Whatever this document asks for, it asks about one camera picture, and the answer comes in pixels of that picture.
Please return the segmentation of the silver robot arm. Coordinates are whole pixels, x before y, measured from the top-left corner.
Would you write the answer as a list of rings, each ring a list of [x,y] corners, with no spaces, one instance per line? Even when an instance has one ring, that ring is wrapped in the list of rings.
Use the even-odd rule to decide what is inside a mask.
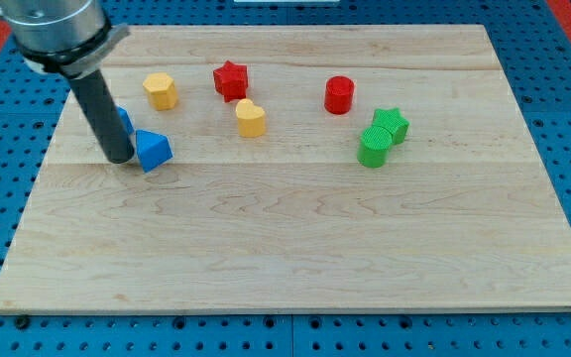
[[[130,35],[114,25],[98,0],[0,0],[29,68],[79,79],[100,69],[117,44]]]

